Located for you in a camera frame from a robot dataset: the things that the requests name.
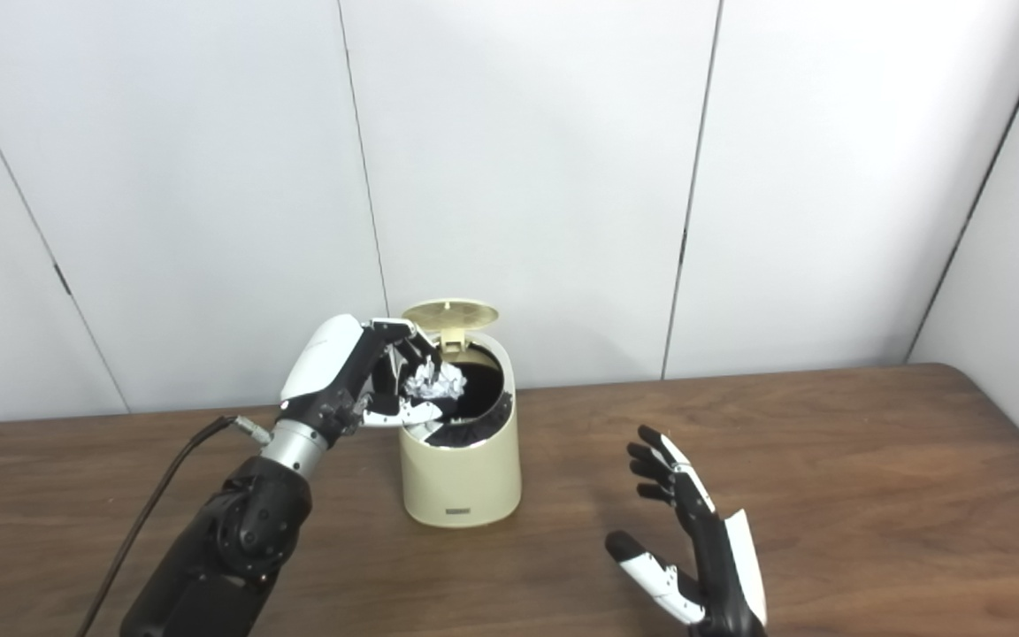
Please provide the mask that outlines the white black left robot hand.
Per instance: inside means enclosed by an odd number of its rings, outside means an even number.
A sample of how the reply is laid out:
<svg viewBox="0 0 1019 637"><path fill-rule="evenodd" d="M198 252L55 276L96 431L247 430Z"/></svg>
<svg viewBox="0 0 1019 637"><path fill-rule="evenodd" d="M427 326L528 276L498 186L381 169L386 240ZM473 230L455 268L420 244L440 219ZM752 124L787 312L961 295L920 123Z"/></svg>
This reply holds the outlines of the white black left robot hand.
<svg viewBox="0 0 1019 637"><path fill-rule="evenodd" d="M416 323L328 319L296 359L278 420L335 443L361 427L413 427L454 414L466 380Z"/></svg>

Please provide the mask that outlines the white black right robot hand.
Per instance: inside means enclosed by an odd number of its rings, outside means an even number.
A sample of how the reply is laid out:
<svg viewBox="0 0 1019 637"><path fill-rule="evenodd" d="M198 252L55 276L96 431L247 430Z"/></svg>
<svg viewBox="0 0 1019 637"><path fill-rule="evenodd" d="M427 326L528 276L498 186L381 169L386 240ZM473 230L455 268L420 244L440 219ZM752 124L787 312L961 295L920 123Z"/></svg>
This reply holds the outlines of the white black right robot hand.
<svg viewBox="0 0 1019 637"><path fill-rule="evenodd" d="M640 425L627 444L636 493L666 503L690 540L696 575L650 551L630 533L607 533L605 549L643 592L690 636L764 636L767 593L747 512L725 517L692 461L668 435Z"/></svg>

